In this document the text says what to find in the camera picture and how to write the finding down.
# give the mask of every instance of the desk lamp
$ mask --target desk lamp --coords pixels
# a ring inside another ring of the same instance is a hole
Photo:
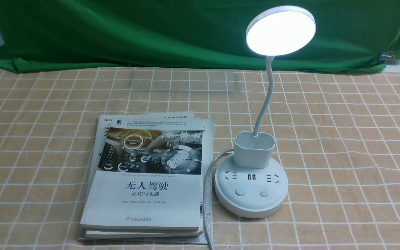
[[[264,11],[246,29],[246,43],[249,48],[266,56],[268,92],[254,130],[240,132],[235,138],[234,149],[221,152],[206,173],[209,177],[217,160],[234,151],[217,167],[215,190],[219,201],[235,215],[247,218],[267,217],[281,207],[287,195],[286,173],[271,158],[275,146],[274,137],[269,133],[259,133],[259,126],[273,93],[271,63],[274,57],[301,49],[311,41],[315,32],[313,15],[297,6],[279,6]],[[207,227],[205,231],[210,239]]]

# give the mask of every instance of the blue power button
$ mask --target blue power button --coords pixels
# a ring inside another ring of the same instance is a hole
[[[245,190],[243,190],[243,189],[237,189],[237,190],[235,191],[235,193],[236,193],[238,196],[243,196],[243,195],[245,195]]]

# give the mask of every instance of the white cable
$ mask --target white cable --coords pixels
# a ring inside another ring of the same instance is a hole
[[[209,244],[209,249],[214,250],[214,242],[213,239],[211,238],[211,235],[209,233],[209,228],[208,228],[208,220],[206,218],[206,196],[208,195],[208,183],[209,183],[209,178],[211,177],[211,172],[213,169],[213,166],[217,163],[217,160],[225,155],[227,152],[234,151],[234,149],[227,149],[222,151],[217,157],[210,163],[208,170],[206,170],[206,176],[205,176],[205,185],[203,186],[203,228],[206,234],[206,239],[208,240]]]
[[[266,109],[269,105],[269,100],[274,90],[274,78],[273,69],[271,68],[271,63],[274,60],[274,56],[266,57],[266,73],[268,73],[268,92],[266,92],[265,102],[263,103],[262,109],[260,110],[259,117],[257,117],[256,125],[254,126],[254,131],[252,135],[257,136],[259,134],[260,123],[262,122],[263,116],[265,115]]]

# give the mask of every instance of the publisher logo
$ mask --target publisher logo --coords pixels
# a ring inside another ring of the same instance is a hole
[[[152,217],[127,217],[126,220],[129,222],[151,222]]]

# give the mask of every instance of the pen holder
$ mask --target pen holder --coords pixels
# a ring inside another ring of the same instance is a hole
[[[240,132],[235,138],[233,160],[242,168],[263,169],[271,160],[276,141],[269,133]]]

